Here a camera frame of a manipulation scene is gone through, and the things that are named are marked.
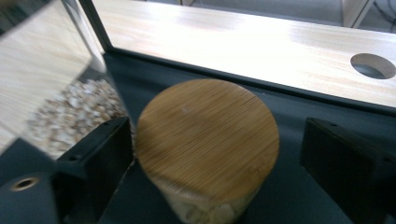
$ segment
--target gray surface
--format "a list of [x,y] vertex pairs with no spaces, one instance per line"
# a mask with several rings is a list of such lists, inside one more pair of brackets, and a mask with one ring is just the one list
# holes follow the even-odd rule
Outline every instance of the gray surface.
[[[148,0],[177,4],[177,0]],[[390,0],[396,8],[396,0]],[[387,0],[376,1],[390,14]],[[192,7],[204,7],[280,18],[292,21],[307,21],[333,26],[343,25],[341,0],[195,0]],[[391,24],[381,17],[374,6],[370,8],[359,29],[389,33]]]

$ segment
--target wooden surface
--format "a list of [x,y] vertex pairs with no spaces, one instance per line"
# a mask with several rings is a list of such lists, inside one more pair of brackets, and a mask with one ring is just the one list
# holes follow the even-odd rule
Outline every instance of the wooden surface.
[[200,79],[148,104],[136,129],[136,153],[165,192],[224,203],[261,185],[276,162],[278,138],[259,97],[231,82]]
[[70,84],[91,55],[55,1],[0,37],[0,147],[21,135],[30,114]]
[[94,1],[113,45],[178,62],[396,107],[396,78],[350,64],[372,53],[396,64],[396,36],[194,7]]
[[345,27],[358,28],[374,0],[342,0]]

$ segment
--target round lid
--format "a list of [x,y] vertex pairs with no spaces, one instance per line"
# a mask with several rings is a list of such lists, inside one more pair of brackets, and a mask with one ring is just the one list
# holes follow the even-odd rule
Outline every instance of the round lid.
[[142,112],[136,153],[162,191],[229,202],[256,190],[279,148],[267,106],[231,82],[196,79],[157,95]]

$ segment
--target bamboo lid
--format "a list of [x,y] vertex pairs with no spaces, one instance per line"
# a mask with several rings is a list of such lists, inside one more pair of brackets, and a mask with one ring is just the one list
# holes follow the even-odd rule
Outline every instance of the bamboo lid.
[[136,153],[162,191],[229,202],[252,193],[278,154],[276,122],[250,91],[215,79],[177,84],[142,112]]

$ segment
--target wooden lid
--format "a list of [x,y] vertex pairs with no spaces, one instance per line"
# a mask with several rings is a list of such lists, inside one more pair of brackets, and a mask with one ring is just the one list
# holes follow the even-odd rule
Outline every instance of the wooden lid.
[[161,190],[229,202],[256,190],[278,154],[276,122],[250,91],[215,79],[177,84],[144,109],[136,153]]

